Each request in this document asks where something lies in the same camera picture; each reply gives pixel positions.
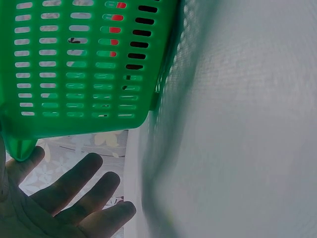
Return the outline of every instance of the palm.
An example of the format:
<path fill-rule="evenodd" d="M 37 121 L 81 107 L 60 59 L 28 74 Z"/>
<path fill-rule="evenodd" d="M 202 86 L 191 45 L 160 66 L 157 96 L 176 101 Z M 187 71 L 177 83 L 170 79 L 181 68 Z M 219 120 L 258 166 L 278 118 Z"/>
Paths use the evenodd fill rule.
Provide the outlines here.
<path fill-rule="evenodd" d="M 120 183 L 115 173 L 105 174 L 75 205 L 61 211 L 102 165 L 96 154 L 86 156 L 53 185 L 28 197 L 18 185 L 44 157 L 37 147 L 23 163 L 5 165 L 0 137 L 0 230 L 5 238 L 111 237 L 135 214 L 125 202 L 102 210 Z"/>

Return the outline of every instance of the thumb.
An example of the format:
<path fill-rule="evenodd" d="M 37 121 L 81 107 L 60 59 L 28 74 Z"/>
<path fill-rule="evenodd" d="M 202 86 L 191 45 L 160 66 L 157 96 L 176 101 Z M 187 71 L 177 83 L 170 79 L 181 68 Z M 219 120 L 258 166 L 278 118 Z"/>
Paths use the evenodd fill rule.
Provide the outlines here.
<path fill-rule="evenodd" d="M 5 170 L 5 146 L 0 134 L 0 202 L 4 201 L 9 191 L 9 181 Z"/>

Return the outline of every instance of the floral pattern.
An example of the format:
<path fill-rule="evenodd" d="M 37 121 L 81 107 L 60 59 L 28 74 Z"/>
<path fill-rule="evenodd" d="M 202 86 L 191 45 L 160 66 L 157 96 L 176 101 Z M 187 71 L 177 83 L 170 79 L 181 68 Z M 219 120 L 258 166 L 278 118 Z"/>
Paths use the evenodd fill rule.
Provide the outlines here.
<path fill-rule="evenodd" d="M 51 185 L 88 153 L 95 152 L 102 156 L 104 164 L 67 208 L 88 192 L 98 179 L 108 171 L 117 173 L 121 178 L 121 184 L 105 208 L 120 203 L 124 200 L 123 169 L 127 137 L 128 131 L 124 130 L 41 139 L 38 145 L 45 149 L 46 156 L 23 181 L 20 188 L 27 195 L 31 195 Z M 123 238 L 123 229 L 120 229 L 113 238 Z"/>

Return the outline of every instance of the red item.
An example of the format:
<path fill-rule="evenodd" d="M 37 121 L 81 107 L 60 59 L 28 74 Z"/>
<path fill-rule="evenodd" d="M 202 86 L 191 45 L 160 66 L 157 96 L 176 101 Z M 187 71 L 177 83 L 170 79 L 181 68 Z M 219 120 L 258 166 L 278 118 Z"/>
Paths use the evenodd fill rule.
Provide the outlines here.
<path fill-rule="evenodd" d="M 118 2 L 117 8 L 126 8 L 127 4 L 124 2 Z"/>
<path fill-rule="evenodd" d="M 120 33 L 121 32 L 121 28 L 120 27 L 109 27 L 109 32 L 110 33 Z"/>

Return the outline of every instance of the green plastic basket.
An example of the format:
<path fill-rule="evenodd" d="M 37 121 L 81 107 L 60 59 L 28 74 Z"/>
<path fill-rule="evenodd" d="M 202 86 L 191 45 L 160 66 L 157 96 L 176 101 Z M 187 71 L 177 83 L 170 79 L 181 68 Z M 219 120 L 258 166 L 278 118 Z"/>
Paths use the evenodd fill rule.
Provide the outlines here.
<path fill-rule="evenodd" d="M 39 138 L 136 128 L 155 98 L 177 0 L 0 0 L 0 123 Z"/>

